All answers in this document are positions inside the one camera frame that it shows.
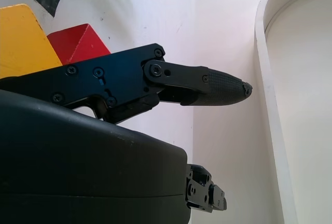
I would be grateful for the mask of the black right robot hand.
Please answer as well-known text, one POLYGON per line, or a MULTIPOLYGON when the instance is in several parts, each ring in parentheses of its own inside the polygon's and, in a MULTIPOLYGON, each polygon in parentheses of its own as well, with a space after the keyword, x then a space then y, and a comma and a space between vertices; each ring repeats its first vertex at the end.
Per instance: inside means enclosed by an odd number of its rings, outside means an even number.
POLYGON ((150 44, 1 80, 1 223, 188 223, 224 192, 186 152, 119 124, 160 102, 224 106, 252 86, 150 44))

